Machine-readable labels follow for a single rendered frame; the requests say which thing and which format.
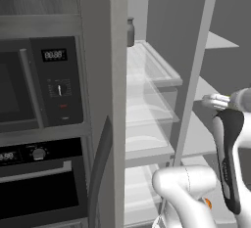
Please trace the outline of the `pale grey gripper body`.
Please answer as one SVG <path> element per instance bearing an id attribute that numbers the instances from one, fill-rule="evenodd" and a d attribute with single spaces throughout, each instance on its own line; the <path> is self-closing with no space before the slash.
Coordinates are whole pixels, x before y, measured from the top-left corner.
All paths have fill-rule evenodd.
<path id="1" fill-rule="evenodd" d="M 229 101 L 229 96 L 222 94 L 210 94 L 203 96 L 202 105 L 211 109 L 221 111 L 228 108 Z"/>

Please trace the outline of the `grey fridge door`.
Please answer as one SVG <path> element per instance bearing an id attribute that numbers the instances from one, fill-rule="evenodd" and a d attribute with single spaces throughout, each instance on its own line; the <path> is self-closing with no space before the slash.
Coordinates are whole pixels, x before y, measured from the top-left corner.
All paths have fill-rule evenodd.
<path id="1" fill-rule="evenodd" d="M 90 108 L 92 151 L 106 121 L 112 149 L 98 195 L 97 228 L 124 228 L 127 0 L 79 0 Z"/>

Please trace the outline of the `black microwave knob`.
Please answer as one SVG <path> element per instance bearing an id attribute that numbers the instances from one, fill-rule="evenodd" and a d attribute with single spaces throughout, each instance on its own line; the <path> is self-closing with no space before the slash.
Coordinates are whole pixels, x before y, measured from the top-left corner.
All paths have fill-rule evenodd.
<path id="1" fill-rule="evenodd" d="M 67 92 L 67 85 L 63 83 L 59 83 L 54 86 L 54 92 L 57 96 L 64 96 Z"/>

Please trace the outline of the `grey oven knob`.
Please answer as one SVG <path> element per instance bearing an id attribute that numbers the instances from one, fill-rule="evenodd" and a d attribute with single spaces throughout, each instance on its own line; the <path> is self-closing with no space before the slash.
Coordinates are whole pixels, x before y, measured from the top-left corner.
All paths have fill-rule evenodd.
<path id="1" fill-rule="evenodd" d="M 46 152 L 42 148 L 37 148 L 32 152 L 34 160 L 43 160 L 45 158 Z"/>

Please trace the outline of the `black microwave oven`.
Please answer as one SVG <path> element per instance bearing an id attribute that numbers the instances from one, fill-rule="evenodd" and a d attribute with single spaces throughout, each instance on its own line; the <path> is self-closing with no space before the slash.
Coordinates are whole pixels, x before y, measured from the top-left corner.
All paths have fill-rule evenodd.
<path id="1" fill-rule="evenodd" d="M 0 40 L 0 133 L 38 129 L 20 49 L 27 49 L 44 127 L 83 122 L 72 36 Z M 67 85 L 64 96 L 54 86 Z"/>

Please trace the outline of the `dark grey jar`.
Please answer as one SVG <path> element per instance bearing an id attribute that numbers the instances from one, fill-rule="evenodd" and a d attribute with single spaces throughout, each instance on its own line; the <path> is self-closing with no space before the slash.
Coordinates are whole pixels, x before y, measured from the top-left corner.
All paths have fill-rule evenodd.
<path id="1" fill-rule="evenodd" d="M 134 25 L 133 17 L 127 18 L 127 47 L 134 45 Z"/>

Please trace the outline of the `grey fridge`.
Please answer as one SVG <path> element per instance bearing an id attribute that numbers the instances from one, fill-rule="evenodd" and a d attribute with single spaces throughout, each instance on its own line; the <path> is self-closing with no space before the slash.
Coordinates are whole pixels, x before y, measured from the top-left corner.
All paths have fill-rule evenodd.
<path id="1" fill-rule="evenodd" d="M 175 154 L 159 167 L 182 163 L 188 124 L 195 113 L 212 134 L 213 111 L 195 101 L 199 77 L 219 93 L 251 84 L 251 0 L 127 0 L 135 41 L 148 42 L 180 75 L 175 87 L 178 122 L 171 122 Z M 211 31 L 238 48 L 206 49 Z"/>

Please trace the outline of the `clear fridge door bin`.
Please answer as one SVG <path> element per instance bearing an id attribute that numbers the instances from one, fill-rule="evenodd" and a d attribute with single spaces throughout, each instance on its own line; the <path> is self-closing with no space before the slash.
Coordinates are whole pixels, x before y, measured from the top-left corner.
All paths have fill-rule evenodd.
<path id="1" fill-rule="evenodd" d="M 125 132 L 125 167 L 167 162 L 175 154 L 170 137 L 172 124 L 128 127 Z"/>
<path id="2" fill-rule="evenodd" d="M 152 82 L 157 87 L 180 86 L 180 75 L 146 41 L 127 48 L 126 78 L 130 84 Z"/>
<path id="3" fill-rule="evenodd" d="M 159 215 L 162 199 L 152 187 L 152 175 L 158 164 L 125 170 L 125 228 L 152 225 Z"/>
<path id="4" fill-rule="evenodd" d="M 176 95 L 175 87 L 129 86 L 126 89 L 126 125 L 178 122 Z"/>

